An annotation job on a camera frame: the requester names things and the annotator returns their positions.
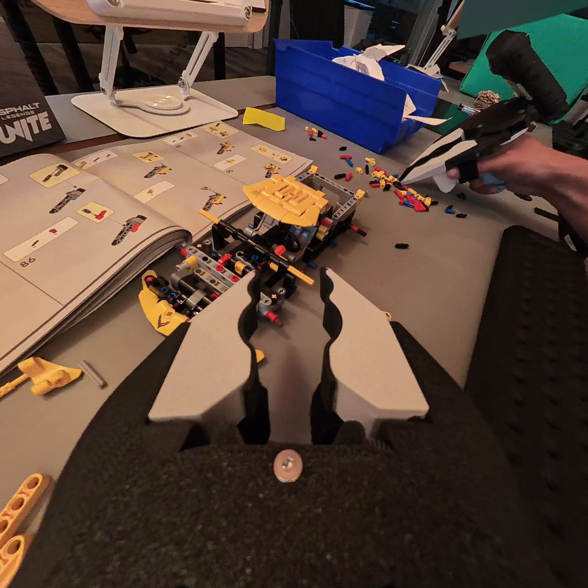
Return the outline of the white crumpled paper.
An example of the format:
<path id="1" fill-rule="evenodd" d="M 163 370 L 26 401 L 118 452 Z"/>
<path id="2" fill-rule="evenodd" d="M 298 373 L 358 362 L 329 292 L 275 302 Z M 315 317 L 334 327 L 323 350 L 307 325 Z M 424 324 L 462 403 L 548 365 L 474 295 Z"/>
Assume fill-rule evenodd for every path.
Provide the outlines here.
<path id="1" fill-rule="evenodd" d="M 379 61 L 401 51 L 405 47 L 406 45 L 383 45 L 379 43 L 366 48 L 357 55 L 335 57 L 332 59 L 332 62 L 384 82 L 385 76 L 379 65 Z"/>

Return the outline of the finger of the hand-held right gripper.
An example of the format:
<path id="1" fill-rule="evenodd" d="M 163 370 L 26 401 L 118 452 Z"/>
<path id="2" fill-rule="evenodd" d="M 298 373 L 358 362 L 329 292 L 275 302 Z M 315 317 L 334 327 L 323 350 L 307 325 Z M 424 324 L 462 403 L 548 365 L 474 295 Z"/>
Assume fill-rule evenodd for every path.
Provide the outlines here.
<path id="1" fill-rule="evenodd" d="M 478 142 L 476 140 L 464 140 L 447 152 L 446 156 L 445 160 L 442 160 L 441 156 L 433 159 L 426 166 L 414 170 L 409 175 L 405 175 L 403 171 L 399 181 L 408 185 L 425 179 L 434 179 L 437 185 L 454 185 L 457 180 L 447 177 L 447 171 L 451 169 L 460 170 L 459 182 L 461 183 L 478 179 Z"/>
<path id="2" fill-rule="evenodd" d="M 465 140 L 465 131 L 455 129 L 432 143 L 414 162 L 412 162 L 404 171 L 405 175 L 411 174 L 414 170 L 426 166 L 433 159 L 441 156 L 445 160 L 446 153 L 453 147 L 459 145 Z"/>

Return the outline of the pile of yellow brick pieces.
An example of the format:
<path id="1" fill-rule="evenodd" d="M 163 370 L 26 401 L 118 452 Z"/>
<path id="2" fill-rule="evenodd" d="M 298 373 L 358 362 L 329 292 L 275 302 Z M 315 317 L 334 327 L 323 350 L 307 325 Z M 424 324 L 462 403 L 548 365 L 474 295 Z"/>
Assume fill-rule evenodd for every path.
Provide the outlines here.
<path id="1" fill-rule="evenodd" d="M 51 482 L 47 474 L 30 475 L 1 510 L 1 587 L 10 585 L 32 542 L 32 534 L 19 534 L 19 528 Z"/>

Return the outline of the grey axle pin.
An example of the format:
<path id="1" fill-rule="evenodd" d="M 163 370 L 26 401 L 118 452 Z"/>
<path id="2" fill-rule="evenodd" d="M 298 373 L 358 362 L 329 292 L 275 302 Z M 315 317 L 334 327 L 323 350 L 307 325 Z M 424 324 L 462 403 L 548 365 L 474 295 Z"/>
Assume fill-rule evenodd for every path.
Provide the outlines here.
<path id="1" fill-rule="evenodd" d="M 99 389 L 105 389 L 107 387 L 107 381 L 99 373 L 99 371 L 97 371 L 92 366 L 90 362 L 87 360 L 82 360 L 79 362 L 79 367 L 84 372 L 84 374 L 99 387 Z"/>

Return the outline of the white paper scrap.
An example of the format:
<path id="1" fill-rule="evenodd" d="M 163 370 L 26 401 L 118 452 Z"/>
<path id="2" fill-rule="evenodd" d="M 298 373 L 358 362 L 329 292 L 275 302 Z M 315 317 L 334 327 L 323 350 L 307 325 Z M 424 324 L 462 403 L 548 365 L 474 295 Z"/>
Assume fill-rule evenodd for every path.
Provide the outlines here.
<path id="1" fill-rule="evenodd" d="M 416 110 L 417 109 L 416 109 L 415 104 L 413 103 L 410 95 L 407 93 L 406 98 L 405 98 L 405 104 L 403 107 L 403 115 L 402 115 L 402 119 L 401 119 L 402 122 L 416 121 L 416 122 L 423 123 L 426 125 L 439 126 L 439 125 L 446 123 L 452 119 L 452 117 L 450 117 L 449 119 L 441 119 L 441 118 L 421 116 L 421 115 L 415 114 Z"/>

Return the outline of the yellow flat card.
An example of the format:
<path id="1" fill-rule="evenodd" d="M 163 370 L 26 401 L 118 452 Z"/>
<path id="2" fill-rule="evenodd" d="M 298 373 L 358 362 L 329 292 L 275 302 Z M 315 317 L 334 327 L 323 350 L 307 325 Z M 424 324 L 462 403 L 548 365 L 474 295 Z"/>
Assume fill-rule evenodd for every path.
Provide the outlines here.
<path id="1" fill-rule="evenodd" d="M 285 130 L 285 118 L 283 116 L 255 107 L 245 109 L 242 122 L 243 125 L 257 125 L 276 132 Z"/>

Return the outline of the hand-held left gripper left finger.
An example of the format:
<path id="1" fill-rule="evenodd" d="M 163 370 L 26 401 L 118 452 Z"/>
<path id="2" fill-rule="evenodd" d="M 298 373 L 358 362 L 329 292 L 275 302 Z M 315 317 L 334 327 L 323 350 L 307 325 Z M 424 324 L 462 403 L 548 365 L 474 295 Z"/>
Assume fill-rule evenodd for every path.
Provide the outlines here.
<path id="1" fill-rule="evenodd" d="M 260 296 L 260 275 L 250 272 L 190 321 L 149 421 L 189 421 L 206 432 L 229 423 L 245 443 L 267 444 L 268 391 L 251 344 Z"/>

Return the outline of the yellow black brick car model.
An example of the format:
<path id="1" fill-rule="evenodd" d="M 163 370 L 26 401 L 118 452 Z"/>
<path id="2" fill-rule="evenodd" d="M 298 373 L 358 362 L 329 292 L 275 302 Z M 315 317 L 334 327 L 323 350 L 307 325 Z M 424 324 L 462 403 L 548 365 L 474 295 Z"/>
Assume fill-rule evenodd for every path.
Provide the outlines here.
<path id="1" fill-rule="evenodd" d="M 200 213 L 212 221 L 210 236 L 183 245 L 183 261 L 169 279 L 148 270 L 142 275 L 139 302 L 151 326 L 164 336 L 194 318 L 250 273 L 261 277 L 257 312 L 283 327 L 280 309 L 304 281 L 295 264 L 315 269 L 316 258 L 339 235 L 367 233 L 355 224 L 355 213 L 366 196 L 328 179 L 311 166 L 297 177 L 276 174 L 243 188 L 256 210 L 244 229 Z"/>

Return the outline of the wooden board on stand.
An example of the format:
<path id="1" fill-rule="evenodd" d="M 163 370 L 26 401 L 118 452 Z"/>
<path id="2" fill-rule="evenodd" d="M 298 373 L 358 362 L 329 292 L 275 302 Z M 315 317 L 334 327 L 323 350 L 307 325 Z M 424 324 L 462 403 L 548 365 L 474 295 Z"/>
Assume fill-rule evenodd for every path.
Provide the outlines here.
<path id="1" fill-rule="evenodd" d="M 425 1 L 408 41 L 407 67 L 440 78 L 438 61 L 455 39 L 464 1 Z"/>

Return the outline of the instruction sign on white stand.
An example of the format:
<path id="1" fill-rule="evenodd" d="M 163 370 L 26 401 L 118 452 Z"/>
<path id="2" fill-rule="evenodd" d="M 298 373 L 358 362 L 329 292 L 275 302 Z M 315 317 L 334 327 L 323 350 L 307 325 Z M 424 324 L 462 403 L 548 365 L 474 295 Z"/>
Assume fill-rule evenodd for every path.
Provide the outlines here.
<path id="1" fill-rule="evenodd" d="M 252 34 L 267 22 L 268 1 L 35 1 L 54 17 L 105 26 L 100 92 L 72 104 L 131 138 L 150 138 L 233 119 L 238 111 L 192 89 L 219 33 Z M 199 31 L 200 38 L 175 85 L 116 90 L 124 28 Z"/>

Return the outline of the blue plastic bin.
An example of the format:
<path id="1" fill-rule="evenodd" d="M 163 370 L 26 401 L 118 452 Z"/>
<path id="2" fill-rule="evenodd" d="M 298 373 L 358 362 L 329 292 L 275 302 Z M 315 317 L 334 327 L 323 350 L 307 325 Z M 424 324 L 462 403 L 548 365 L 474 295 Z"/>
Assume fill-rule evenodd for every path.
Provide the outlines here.
<path id="1" fill-rule="evenodd" d="M 276 104 L 352 141 L 383 153 L 424 126 L 402 122 L 408 93 L 417 115 L 431 117 L 442 81 L 383 58 L 385 81 L 332 59 L 357 55 L 327 40 L 275 40 Z"/>

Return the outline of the pile of small connector pins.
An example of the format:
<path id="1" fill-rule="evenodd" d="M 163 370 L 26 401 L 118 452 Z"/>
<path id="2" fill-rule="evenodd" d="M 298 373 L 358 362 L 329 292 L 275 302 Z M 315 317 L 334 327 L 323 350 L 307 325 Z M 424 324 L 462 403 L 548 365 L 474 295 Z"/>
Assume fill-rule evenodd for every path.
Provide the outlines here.
<path id="1" fill-rule="evenodd" d="M 386 154 L 310 126 L 305 133 L 313 145 L 312 166 L 299 180 L 326 193 L 331 202 L 318 221 L 314 250 L 335 245 L 344 231 L 368 236 L 373 245 L 376 234 L 389 247 L 408 249 L 405 221 L 426 219 L 431 209 L 441 211 L 436 198 L 399 180 L 403 166 Z"/>

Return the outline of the person's right hand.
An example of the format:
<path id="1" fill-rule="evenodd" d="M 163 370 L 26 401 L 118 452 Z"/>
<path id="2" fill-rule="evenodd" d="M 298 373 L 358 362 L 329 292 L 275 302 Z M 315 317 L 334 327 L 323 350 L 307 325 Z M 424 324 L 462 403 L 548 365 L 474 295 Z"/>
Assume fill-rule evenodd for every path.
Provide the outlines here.
<path id="1" fill-rule="evenodd" d="M 496 194 L 497 187 L 485 184 L 483 174 L 502 180 L 515 194 L 539 196 L 564 211 L 582 202 L 573 172 L 576 158 L 548 148 L 537 139 L 524 135 L 502 146 L 494 154 L 477 160 L 478 178 L 470 187 L 480 194 Z"/>

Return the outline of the dark toy car box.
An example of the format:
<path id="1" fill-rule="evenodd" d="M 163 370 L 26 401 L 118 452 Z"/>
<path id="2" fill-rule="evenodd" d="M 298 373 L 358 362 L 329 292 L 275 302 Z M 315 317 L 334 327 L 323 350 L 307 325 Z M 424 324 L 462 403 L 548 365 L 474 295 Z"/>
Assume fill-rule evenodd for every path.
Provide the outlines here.
<path id="1" fill-rule="evenodd" d="M 1 157 L 64 140 L 65 134 L 1 18 Z"/>

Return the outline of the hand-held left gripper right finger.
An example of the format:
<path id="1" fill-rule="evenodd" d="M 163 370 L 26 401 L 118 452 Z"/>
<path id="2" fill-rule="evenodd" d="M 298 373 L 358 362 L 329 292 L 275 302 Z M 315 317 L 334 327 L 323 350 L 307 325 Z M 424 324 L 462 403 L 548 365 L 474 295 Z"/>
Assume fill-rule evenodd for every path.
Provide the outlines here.
<path id="1" fill-rule="evenodd" d="M 374 439 L 384 421 L 425 417 L 429 404 L 392 320 L 331 268 L 320 269 L 328 341 L 312 397 L 312 443 L 330 444 L 344 422 Z"/>

